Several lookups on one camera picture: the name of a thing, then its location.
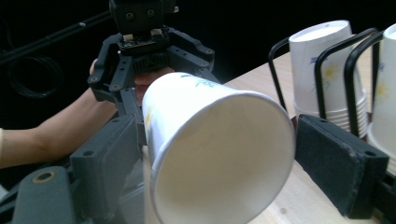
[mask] human hand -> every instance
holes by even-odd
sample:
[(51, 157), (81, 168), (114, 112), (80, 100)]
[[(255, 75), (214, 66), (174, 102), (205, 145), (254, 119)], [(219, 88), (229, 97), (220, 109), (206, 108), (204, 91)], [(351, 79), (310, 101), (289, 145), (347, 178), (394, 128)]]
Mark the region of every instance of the human hand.
[[(96, 61), (97, 59), (93, 60), (92, 62), (90, 68), (90, 74), (93, 73), (93, 68), (95, 66)], [(155, 71), (137, 74), (134, 79), (134, 90), (136, 94), (137, 103), (139, 105), (142, 105), (143, 96), (145, 95), (151, 83), (153, 83), (157, 78), (172, 72), (175, 72), (175, 70), (170, 67), (165, 67)]]

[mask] cup rim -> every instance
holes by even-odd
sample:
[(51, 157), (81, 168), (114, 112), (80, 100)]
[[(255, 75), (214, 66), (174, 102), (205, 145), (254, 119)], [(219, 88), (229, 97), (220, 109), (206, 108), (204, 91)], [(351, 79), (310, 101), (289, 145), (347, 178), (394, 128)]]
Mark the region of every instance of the cup rim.
[[(366, 91), (363, 91), (363, 95), (362, 97), (359, 99), (359, 101), (356, 103), (356, 108), (358, 110), (358, 112), (360, 111), (360, 109), (363, 109), (364, 106), (366, 105)], [(302, 114), (319, 114), (319, 111), (309, 111), (309, 110), (304, 110), (301, 109), (296, 102), (293, 102), (293, 106), (294, 106), (294, 110), (301, 112)], [(339, 117), (339, 116), (344, 116), (344, 114), (347, 115), (348, 113), (348, 108), (346, 107), (345, 109), (339, 109), (339, 110), (331, 110), (331, 111), (326, 111), (326, 117)]]
[(396, 40), (396, 23), (388, 27), (383, 36), (387, 39)]
[[(337, 21), (326, 21), (320, 24), (316, 24), (310, 27), (307, 27), (297, 33), (295, 33), (294, 35), (291, 35), (289, 37), (289, 42), (293, 42), (293, 43), (302, 43), (302, 42), (307, 42), (307, 41), (312, 41), (312, 40), (316, 40), (319, 38), (322, 38), (323, 36), (326, 35), (331, 35), (331, 34), (335, 34), (337, 32), (340, 32), (341, 30), (347, 28), (349, 26), (349, 21), (347, 20), (337, 20)], [(336, 30), (335, 32), (326, 34), (326, 35), (318, 35), (314, 38), (307, 38), (304, 40), (298, 40), (301, 36), (303, 35), (307, 35), (309, 33), (312, 33), (313, 31), (317, 31), (323, 28), (328, 28), (328, 27), (340, 27), (338, 30)]]
[[(190, 129), (193, 126), (193, 123), (191, 121), (193, 121), (195, 119), (203, 118), (203, 116), (208, 111), (212, 110), (214, 108), (214, 106), (219, 107), (218, 103), (220, 101), (229, 101), (235, 97), (238, 101), (244, 99), (241, 97), (249, 97), (252, 100), (254, 100), (254, 102), (260, 101), (260, 102), (262, 102), (262, 104), (260, 104), (261, 109), (265, 109), (265, 110), (268, 109), (269, 111), (274, 111), (274, 113), (271, 116), (273, 116), (273, 118), (278, 118), (278, 119), (281, 119), (284, 121), (284, 122), (281, 122), (278, 124), (279, 129), (282, 129), (282, 132), (279, 132), (279, 133), (282, 133), (282, 135), (279, 136), (278, 141), (279, 141), (279, 143), (285, 144), (285, 146), (284, 146), (285, 151), (276, 150), (275, 147), (266, 149), (267, 152), (277, 151), (279, 153), (279, 155), (282, 156), (282, 158), (283, 158), (282, 162), (284, 163), (284, 165), (282, 165), (279, 169), (277, 169), (278, 170), (278, 173), (276, 174), (277, 180), (276, 180), (276, 182), (273, 182), (271, 184), (271, 185), (276, 186), (276, 190), (269, 188), (267, 195), (264, 197), (265, 200), (263, 200), (261, 202), (260, 206), (256, 206), (255, 210), (262, 212), (262, 210), (265, 209), (275, 199), (276, 195), (281, 191), (281, 189), (285, 185), (285, 183), (289, 177), (290, 171), (292, 169), (294, 155), (295, 155), (294, 140), (292, 140), (292, 138), (289, 138), (290, 141), (288, 143), (284, 143), (285, 142), (284, 135), (290, 136), (290, 137), (292, 137), (294, 135), (294, 129), (292, 127), (292, 123), (290, 121), (289, 115), (287, 114), (286, 110), (283, 109), (283, 107), (281, 107), (274, 99), (272, 99), (268, 95), (265, 95), (263, 93), (256, 92), (256, 91), (235, 90), (234, 93), (231, 93), (224, 97), (220, 97), (218, 100), (214, 101), (213, 103), (206, 105), (205, 107), (196, 111), (196, 113), (193, 114), (192, 117), (190, 117), (187, 120), (187, 122), (185, 122), (184, 124), (179, 126), (177, 128), (177, 131), (170, 138), (165, 139), (163, 144), (160, 146), (160, 150), (158, 151), (159, 153), (157, 153), (155, 155), (156, 158), (154, 160), (154, 163), (151, 164), (151, 177), (150, 177), (150, 189), (149, 189), (150, 195), (151, 195), (151, 201), (153, 202), (154, 211), (158, 215), (158, 218), (160, 221), (169, 219), (169, 216), (163, 215), (164, 214), (164, 210), (162, 210), (163, 209), (163, 197), (161, 196), (161, 193), (158, 191), (158, 189), (163, 184), (162, 175), (163, 175), (164, 160), (166, 160), (166, 158), (169, 158), (172, 156), (170, 153), (171, 150), (175, 150), (175, 148), (177, 150), (180, 149), (180, 147), (175, 147), (177, 145), (177, 140), (180, 138), (180, 135), (182, 133), (184, 133), (186, 130)], [(262, 135), (254, 136), (254, 139), (259, 139), (259, 138), (262, 139)], [(253, 213), (251, 213), (251, 211), (253, 211), (253, 210), (250, 210), (248, 213), (245, 213), (244, 215), (242, 215), (242, 217), (245, 219), (248, 219), (248, 220), (253, 219), (256, 216), (256, 214), (258, 214), (258, 213), (253, 214)]]
[[(368, 116), (367, 112), (365, 112), (365, 111), (359, 113), (359, 115), (357, 116), (358, 123), (361, 123), (362, 121), (364, 121), (367, 116)], [(349, 124), (349, 122), (350, 122), (349, 116), (346, 116), (346, 117), (341, 118), (341, 119), (333, 119), (333, 118), (326, 118), (326, 119), (331, 121), (331, 122), (333, 122), (333, 123), (335, 123), (335, 124), (343, 124), (343, 123)]]

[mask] printed cup design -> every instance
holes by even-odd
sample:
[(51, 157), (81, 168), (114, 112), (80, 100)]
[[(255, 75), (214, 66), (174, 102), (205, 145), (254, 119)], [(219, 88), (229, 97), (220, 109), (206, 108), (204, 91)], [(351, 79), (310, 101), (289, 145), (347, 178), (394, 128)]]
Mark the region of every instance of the printed cup design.
[(283, 188), (294, 130), (272, 98), (171, 73), (150, 85), (142, 109), (162, 223), (247, 223)]

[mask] dark background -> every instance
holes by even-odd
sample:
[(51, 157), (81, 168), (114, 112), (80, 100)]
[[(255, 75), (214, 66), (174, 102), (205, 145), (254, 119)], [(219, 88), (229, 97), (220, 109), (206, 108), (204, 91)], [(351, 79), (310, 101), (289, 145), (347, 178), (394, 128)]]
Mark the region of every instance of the dark background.
[[(213, 73), (224, 83), (267, 63), (270, 48), (279, 40), (325, 21), (349, 20), (353, 33), (396, 23), (391, 1), (262, 1), (179, 0), (179, 12), (164, 15), (165, 25), (198, 40), (216, 52)], [(87, 20), (108, 10), (107, 0), (2, 0), (0, 52)], [(38, 125), (82, 94), (89, 67), (102, 41), (116, 34), (113, 20), (86, 29), (29, 56), (44, 55), (62, 69), (64, 84), (41, 99), (18, 94), (9, 84), (10, 63), (0, 67), (0, 127), (24, 129)], [(32, 80), (47, 80), (32, 71)]]

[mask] stack of paper cups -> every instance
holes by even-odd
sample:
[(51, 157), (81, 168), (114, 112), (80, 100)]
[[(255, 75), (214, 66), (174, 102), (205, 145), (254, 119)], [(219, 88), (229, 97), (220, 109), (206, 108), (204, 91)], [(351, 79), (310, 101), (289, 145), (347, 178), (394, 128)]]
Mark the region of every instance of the stack of paper cups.
[[(317, 57), (327, 48), (352, 36), (348, 21), (329, 21), (306, 28), (289, 38), (296, 115), (319, 116), (315, 81)], [(351, 48), (329, 55), (321, 65), (326, 119), (350, 131), (344, 67)], [(354, 74), (360, 137), (366, 135), (368, 118), (365, 90), (357, 69)]]
[(385, 30), (381, 47), (367, 141), (389, 155), (388, 171), (396, 175), (396, 24)]

